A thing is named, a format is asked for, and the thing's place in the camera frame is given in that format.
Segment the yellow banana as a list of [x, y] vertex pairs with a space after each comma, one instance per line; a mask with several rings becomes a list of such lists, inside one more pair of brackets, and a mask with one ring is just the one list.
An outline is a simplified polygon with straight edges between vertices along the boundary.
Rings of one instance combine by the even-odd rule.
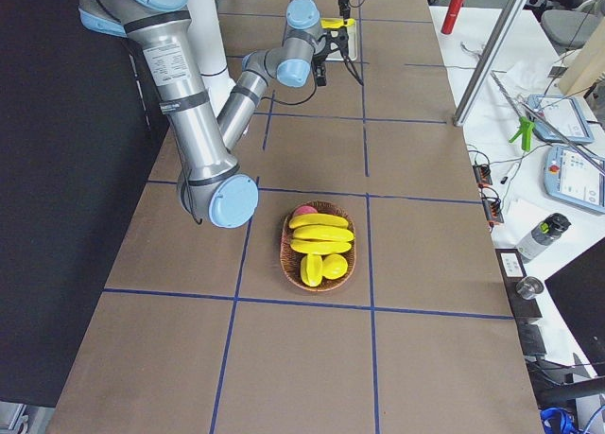
[[290, 246], [296, 252], [325, 255], [347, 252], [353, 240], [354, 234], [348, 229], [309, 225], [293, 232]]
[[336, 215], [311, 213], [294, 216], [288, 222], [288, 227], [290, 229], [297, 229], [302, 226], [310, 225], [324, 225], [348, 229], [349, 221], [345, 217]]

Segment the pink apple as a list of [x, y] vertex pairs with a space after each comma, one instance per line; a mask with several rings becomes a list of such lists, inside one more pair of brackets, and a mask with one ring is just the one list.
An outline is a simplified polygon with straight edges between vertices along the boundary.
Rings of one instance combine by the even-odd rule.
[[299, 216], [303, 216], [303, 215], [316, 214], [317, 212], [318, 212], [318, 210], [311, 205], [302, 205], [294, 210], [294, 212], [292, 213], [292, 216], [299, 217]]

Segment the yellow lemon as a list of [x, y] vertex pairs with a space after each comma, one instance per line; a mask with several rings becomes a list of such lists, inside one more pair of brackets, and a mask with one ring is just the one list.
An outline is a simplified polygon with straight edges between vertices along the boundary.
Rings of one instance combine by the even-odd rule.
[[349, 268], [347, 259], [341, 254], [329, 254], [322, 259], [322, 276], [328, 280], [343, 277]]

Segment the small metal cup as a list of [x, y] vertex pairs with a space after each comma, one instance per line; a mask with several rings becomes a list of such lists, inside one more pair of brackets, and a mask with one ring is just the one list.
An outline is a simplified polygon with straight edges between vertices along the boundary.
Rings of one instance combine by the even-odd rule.
[[545, 290], [544, 283], [533, 276], [526, 276], [515, 284], [516, 294], [523, 300], [535, 300]]

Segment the black power strip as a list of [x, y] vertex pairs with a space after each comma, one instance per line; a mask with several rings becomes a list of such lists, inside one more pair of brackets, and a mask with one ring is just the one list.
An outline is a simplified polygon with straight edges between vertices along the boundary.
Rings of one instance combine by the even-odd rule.
[[504, 223], [502, 200], [493, 188], [491, 168], [488, 164], [472, 166], [484, 214], [490, 230]]

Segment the yellow star fruit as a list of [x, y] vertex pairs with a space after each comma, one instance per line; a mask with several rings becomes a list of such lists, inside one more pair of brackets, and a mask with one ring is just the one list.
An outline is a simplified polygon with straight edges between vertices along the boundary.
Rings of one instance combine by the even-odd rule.
[[319, 286], [322, 282], [322, 257], [318, 254], [307, 254], [301, 261], [302, 281], [310, 287]]

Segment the red cylinder bottle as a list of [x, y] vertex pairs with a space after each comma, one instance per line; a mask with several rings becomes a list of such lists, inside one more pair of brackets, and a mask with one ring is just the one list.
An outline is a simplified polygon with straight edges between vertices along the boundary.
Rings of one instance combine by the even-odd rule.
[[463, 4], [464, 0], [450, 0], [443, 23], [441, 25], [441, 34], [450, 35], [453, 32]]

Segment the clear water bottle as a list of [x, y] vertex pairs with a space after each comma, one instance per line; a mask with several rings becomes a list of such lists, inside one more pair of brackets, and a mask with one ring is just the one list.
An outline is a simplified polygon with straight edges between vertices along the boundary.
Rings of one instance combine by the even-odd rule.
[[571, 226], [569, 219], [554, 213], [539, 222], [516, 245], [524, 263], [528, 263], [558, 240]]

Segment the brown wicker basket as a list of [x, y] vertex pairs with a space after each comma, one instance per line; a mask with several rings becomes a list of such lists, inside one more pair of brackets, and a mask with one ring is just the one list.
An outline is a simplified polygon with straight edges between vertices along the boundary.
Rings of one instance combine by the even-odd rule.
[[[290, 219], [293, 218], [292, 213], [294, 212], [294, 210], [302, 205], [311, 205], [318, 210], [318, 213], [345, 217], [349, 221], [348, 230], [350, 230], [354, 234], [354, 240], [352, 242], [352, 247], [347, 252], [337, 253], [337, 254], [343, 255], [347, 259], [348, 264], [349, 264], [347, 273], [343, 277], [336, 279], [336, 280], [328, 280], [323, 277], [321, 284], [316, 287], [307, 286], [302, 281], [302, 278], [301, 278], [301, 261], [307, 255], [307, 253], [296, 252], [290, 246], [293, 232], [296, 229], [290, 229], [288, 227], [288, 222]], [[347, 282], [349, 280], [349, 278], [351, 277], [351, 275], [354, 271], [354, 267], [355, 267], [356, 249], [355, 249], [355, 226], [353, 223], [353, 219], [341, 207], [333, 204], [332, 202], [328, 202], [328, 201], [324, 201], [324, 200], [313, 200], [313, 201], [309, 201], [307, 203], [301, 204], [299, 206], [297, 206], [290, 214], [287, 215], [287, 217], [285, 218], [284, 226], [283, 226], [283, 230], [282, 230], [282, 238], [281, 238], [281, 245], [280, 245], [280, 261], [281, 261], [281, 266], [282, 266], [282, 270], [285, 274], [285, 277], [293, 285], [295, 285], [299, 288], [302, 288], [306, 291], [310, 291], [310, 292], [327, 292], [327, 291], [334, 290], [340, 286], [343, 286], [344, 283]]]

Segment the white bear print tray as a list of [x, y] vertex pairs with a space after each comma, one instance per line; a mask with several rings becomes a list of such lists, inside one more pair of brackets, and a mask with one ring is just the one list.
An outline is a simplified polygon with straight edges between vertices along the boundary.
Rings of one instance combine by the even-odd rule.
[[328, 61], [344, 61], [342, 54], [352, 61], [358, 57], [357, 22], [354, 18], [321, 18], [322, 28], [329, 37], [328, 43], [333, 51], [328, 55]]

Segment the teach pendant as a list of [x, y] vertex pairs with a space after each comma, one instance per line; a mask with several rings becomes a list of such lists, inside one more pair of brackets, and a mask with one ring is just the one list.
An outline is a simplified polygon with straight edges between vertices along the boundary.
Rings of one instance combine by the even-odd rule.
[[596, 215], [604, 214], [603, 159], [591, 165], [574, 149], [554, 146], [544, 159], [544, 190], [556, 200], [574, 205]]
[[530, 95], [527, 104], [571, 142], [588, 145], [595, 141], [588, 121], [575, 98], [564, 98], [562, 95]]

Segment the teach pendant far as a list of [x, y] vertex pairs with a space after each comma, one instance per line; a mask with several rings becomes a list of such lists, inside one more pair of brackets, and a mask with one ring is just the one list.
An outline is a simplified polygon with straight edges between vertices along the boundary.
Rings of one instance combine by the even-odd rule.
[[530, 95], [527, 104], [571, 142], [588, 145], [595, 141], [588, 121], [575, 98], [564, 98], [562, 95]]

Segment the aluminium frame post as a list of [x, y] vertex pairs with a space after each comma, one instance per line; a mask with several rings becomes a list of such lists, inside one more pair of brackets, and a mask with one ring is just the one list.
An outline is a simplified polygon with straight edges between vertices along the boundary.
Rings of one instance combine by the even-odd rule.
[[453, 125], [462, 127], [490, 74], [493, 63], [527, 0], [508, 0], [500, 12], [493, 31], [467, 84], [453, 116]]

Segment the yellow banana middle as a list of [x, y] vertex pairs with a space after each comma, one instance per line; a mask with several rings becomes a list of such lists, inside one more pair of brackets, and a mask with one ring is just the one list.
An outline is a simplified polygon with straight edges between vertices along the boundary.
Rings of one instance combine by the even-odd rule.
[[290, 246], [296, 252], [325, 255], [347, 252], [353, 240], [354, 234], [348, 229], [309, 225], [293, 232]]

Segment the yellow banana front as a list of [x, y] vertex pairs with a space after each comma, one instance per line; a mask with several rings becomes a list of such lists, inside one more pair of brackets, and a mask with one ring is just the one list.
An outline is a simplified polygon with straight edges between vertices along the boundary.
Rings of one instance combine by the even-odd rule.
[[349, 221], [345, 217], [336, 215], [311, 213], [294, 216], [288, 222], [288, 227], [290, 229], [297, 229], [302, 226], [310, 225], [324, 225], [348, 229]]

